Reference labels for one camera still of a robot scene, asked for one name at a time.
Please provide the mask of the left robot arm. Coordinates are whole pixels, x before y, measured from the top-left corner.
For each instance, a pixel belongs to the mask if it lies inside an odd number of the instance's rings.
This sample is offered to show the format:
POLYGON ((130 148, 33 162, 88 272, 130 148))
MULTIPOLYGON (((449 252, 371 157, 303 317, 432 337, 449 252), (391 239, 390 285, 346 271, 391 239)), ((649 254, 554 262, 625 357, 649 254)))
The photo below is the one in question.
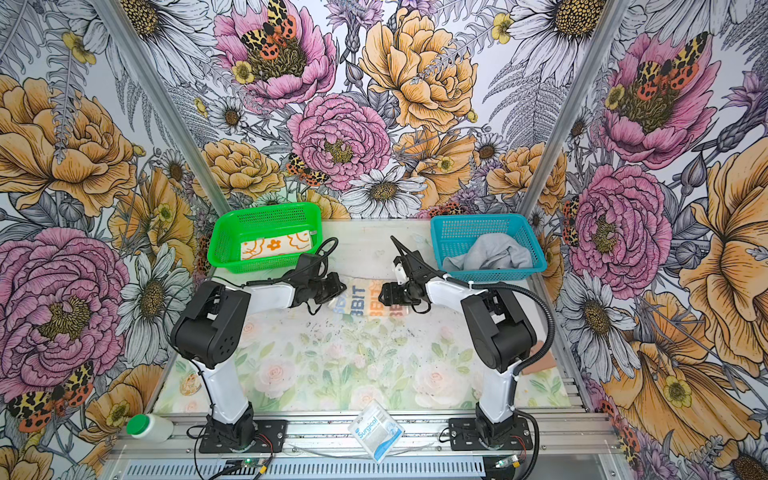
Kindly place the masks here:
POLYGON ((346 285, 322 255, 304 253, 296 267, 276 279, 238 286, 206 280, 172 328, 170 345, 201 377, 210 402, 210 443, 244 451, 257 439, 254 411, 234 360, 246 317, 301 305, 318 307, 340 296, 346 285))

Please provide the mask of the orange white floral towel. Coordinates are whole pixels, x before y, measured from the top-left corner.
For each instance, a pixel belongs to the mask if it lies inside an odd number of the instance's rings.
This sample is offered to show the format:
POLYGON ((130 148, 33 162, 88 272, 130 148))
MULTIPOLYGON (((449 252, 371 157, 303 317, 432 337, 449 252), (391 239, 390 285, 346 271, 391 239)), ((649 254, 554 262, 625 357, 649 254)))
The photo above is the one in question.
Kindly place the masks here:
POLYGON ((303 253, 313 247, 309 230, 276 237, 258 238, 241 243, 240 259, 253 260, 303 253))

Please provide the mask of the plain grey towel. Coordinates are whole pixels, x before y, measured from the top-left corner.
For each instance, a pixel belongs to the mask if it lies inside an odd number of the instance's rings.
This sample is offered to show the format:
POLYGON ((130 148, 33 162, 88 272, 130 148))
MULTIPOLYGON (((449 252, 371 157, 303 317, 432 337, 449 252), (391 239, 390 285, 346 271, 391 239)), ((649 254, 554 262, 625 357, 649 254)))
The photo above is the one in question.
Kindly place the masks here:
POLYGON ((533 266, 528 249, 504 233, 481 235, 465 254, 447 257, 442 269, 451 271, 519 270, 533 266))

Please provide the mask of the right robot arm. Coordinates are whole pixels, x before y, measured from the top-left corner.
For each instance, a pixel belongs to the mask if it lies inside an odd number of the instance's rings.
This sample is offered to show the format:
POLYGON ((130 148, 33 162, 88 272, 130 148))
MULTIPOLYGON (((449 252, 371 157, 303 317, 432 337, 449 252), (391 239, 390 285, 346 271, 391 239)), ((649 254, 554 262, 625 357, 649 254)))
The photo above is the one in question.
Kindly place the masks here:
POLYGON ((487 367, 471 428, 486 447, 499 448, 521 426, 516 412, 518 366, 530 356, 537 334, 508 284, 475 285, 429 266, 417 251, 392 240, 396 280, 382 286, 385 306, 444 307, 464 317, 474 351, 487 367))

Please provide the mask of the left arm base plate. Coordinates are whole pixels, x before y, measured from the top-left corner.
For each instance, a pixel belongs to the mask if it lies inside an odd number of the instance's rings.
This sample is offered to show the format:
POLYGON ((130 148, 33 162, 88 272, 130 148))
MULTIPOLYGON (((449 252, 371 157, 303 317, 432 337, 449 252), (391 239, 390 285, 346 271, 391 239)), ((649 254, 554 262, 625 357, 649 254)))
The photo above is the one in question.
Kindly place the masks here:
POLYGON ((211 420, 199 444, 203 454, 280 453, 283 451, 286 420, 252 420, 224 424, 211 420))

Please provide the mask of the grey patterned towel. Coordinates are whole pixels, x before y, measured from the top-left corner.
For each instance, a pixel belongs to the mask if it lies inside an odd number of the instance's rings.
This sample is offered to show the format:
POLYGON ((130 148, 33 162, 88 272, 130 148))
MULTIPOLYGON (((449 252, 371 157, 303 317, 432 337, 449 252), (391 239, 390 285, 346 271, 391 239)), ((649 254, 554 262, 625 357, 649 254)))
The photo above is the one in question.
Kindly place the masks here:
POLYGON ((340 277, 347 289, 330 302, 334 313, 368 318, 403 318, 410 311, 402 305, 385 306, 378 297, 382 291, 383 280, 371 280, 355 277, 340 277))

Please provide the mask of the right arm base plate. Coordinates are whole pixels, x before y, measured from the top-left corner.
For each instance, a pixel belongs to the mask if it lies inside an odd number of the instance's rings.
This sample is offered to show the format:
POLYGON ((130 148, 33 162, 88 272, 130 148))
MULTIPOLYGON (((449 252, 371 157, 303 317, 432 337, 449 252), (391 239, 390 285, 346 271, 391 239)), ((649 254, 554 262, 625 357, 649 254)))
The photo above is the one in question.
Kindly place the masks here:
POLYGON ((453 451, 530 451, 533 428, 520 415, 500 423, 485 418, 450 418, 449 443, 453 451))

